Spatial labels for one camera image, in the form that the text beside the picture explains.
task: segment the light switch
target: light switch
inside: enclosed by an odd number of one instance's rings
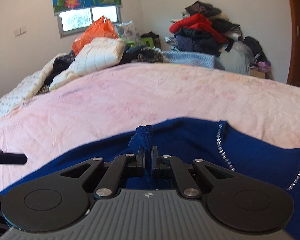
[[[15,37],[20,36],[20,35],[21,35],[21,29],[14,30],[14,36]]]
[[[23,27],[20,28],[20,30],[21,30],[21,34],[24,34],[24,33],[27,32],[27,27],[23,26]]]

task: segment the pink blanket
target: pink blanket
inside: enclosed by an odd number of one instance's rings
[[[96,72],[27,100],[0,120],[0,149],[25,166],[0,165],[0,191],[79,145],[182,116],[228,120],[284,148],[300,147],[300,88],[171,64]]]

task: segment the white wall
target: white wall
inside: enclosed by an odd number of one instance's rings
[[[170,19],[179,19],[185,7],[197,0],[141,0],[145,31],[161,37],[169,33]],[[291,55],[289,0],[201,0],[222,9],[243,34],[259,40],[273,65],[275,80],[287,82]]]
[[[142,29],[140,0],[122,0],[122,19]],[[14,36],[14,30],[27,33]],[[52,0],[0,0],[0,97],[59,52],[69,52],[78,35],[60,39]]]

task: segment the orange plastic bag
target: orange plastic bag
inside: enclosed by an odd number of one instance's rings
[[[91,26],[72,43],[72,50],[75,55],[77,56],[86,44],[91,43],[94,38],[98,37],[119,38],[112,22],[104,16],[93,22]]]

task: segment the gray ribbed plate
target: gray ribbed plate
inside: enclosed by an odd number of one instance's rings
[[[175,190],[123,189],[99,200],[77,224],[58,232],[32,234],[10,229],[1,240],[292,240],[284,231],[248,236],[223,228],[198,201]]]

